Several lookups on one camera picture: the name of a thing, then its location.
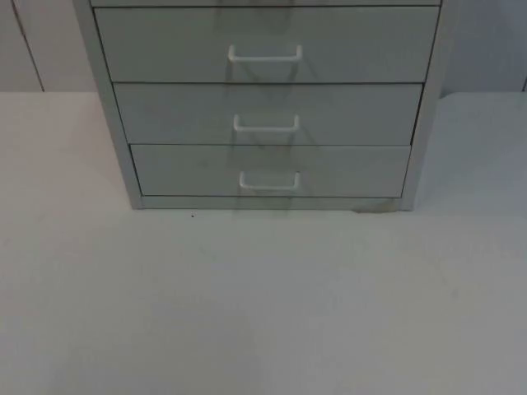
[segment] table surface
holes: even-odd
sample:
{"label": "table surface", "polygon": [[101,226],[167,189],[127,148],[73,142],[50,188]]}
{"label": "table surface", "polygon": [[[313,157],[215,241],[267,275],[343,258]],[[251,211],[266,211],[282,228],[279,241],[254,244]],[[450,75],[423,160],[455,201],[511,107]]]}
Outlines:
{"label": "table surface", "polygon": [[527,95],[440,102],[411,213],[132,211],[93,94],[0,95],[9,395],[507,395]]}

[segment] cabinet side panel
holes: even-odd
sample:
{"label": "cabinet side panel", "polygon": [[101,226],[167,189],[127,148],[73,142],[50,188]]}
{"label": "cabinet side panel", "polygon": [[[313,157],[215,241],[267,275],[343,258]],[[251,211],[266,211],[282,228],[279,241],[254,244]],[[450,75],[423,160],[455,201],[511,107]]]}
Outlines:
{"label": "cabinet side panel", "polygon": [[130,203],[133,208],[142,208],[138,178],[135,174],[132,155],[124,135],[123,124],[114,95],[114,88],[110,81],[105,56],[100,45],[99,32],[97,31],[95,18],[89,1],[74,0],[73,3],[77,11],[77,19],[81,27],[88,58],[90,59],[91,70],[96,80],[100,101],[105,111],[106,122],[110,128],[110,134],[114,142],[115,152],[123,174]]}
{"label": "cabinet side panel", "polygon": [[413,147],[404,182],[401,210],[412,210],[421,176],[427,144],[434,123],[459,14],[459,0],[443,0],[437,25],[434,49],[428,68],[427,83],[422,93],[421,108],[417,116]]}

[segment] metal drawer cabinet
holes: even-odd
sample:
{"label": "metal drawer cabinet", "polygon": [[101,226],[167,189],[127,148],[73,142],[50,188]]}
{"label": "metal drawer cabinet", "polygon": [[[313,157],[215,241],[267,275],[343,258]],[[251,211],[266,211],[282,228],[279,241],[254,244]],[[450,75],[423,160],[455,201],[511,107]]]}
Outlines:
{"label": "metal drawer cabinet", "polygon": [[73,0],[134,208],[413,208],[459,0]]}

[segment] gray metal cabinet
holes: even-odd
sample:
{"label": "gray metal cabinet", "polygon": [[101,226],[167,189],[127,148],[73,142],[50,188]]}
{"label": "gray metal cabinet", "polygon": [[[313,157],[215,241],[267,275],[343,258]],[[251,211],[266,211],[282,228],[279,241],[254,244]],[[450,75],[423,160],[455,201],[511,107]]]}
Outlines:
{"label": "gray metal cabinet", "polygon": [[413,208],[457,0],[74,1],[134,207]]}

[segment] drawer front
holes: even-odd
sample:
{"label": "drawer front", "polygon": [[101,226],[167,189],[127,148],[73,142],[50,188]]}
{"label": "drawer front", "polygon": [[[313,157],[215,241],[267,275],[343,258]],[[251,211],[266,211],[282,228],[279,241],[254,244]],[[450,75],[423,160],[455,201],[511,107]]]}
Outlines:
{"label": "drawer front", "polygon": [[407,146],[420,85],[116,84],[128,142]]}
{"label": "drawer front", "polygon": [[438,7],[99,8],[113,81],[423,82]]}
{"label": "drawer front", "polygon": [[133,145],[144,195],[397,198],[410,147]]}
{"label": "drawer front", "polygon": [[94,7],[419,6],[440,0],[91,0]]}

